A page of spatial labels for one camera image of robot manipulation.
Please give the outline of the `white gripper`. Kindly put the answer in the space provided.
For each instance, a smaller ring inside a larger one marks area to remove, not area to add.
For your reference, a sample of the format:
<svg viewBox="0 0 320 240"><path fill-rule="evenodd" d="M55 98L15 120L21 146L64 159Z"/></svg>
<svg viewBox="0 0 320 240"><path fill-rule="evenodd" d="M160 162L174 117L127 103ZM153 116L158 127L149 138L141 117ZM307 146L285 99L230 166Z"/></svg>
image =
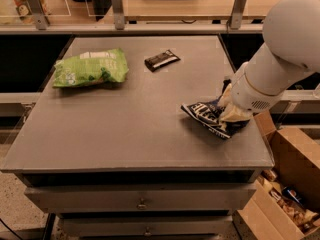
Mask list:
<svg viewBox="0 0 320 240"><path fill-rule="evenodd" d="M263 93L254 87L247 78L246 68L248 65L248 62L241 65L232 77L231 84L227 85L219 98L218 106L226 107L219 116L220 121L239 122L250 120L252 113L269 110L282 96L282 91L272 95Z"/></svg>

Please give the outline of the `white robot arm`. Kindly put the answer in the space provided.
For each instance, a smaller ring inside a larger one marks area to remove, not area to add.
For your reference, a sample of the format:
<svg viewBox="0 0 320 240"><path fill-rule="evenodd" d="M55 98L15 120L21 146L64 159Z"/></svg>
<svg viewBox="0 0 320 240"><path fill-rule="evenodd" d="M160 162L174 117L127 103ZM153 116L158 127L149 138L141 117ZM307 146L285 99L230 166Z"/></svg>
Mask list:
<svg viewBox="0 0 320 240"><path fill-rule="evenodd" d="M263 23L264 43L219 101L224 122L270 109L294 83L320 70L320 0L281 0Z"/></svg>

